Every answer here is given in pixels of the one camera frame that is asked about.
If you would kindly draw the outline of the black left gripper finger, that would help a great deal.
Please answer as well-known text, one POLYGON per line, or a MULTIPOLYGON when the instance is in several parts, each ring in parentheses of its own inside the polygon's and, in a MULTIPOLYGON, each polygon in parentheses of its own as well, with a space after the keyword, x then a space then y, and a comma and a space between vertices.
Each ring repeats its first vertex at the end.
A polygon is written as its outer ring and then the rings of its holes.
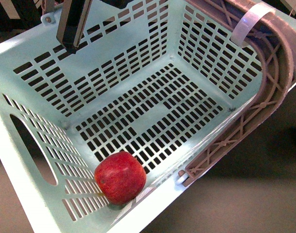
POLYGON ((56 38, 71 54, 75 54, 79 48, 91 4, 91 0, 65 0, 63 2, 56 38))

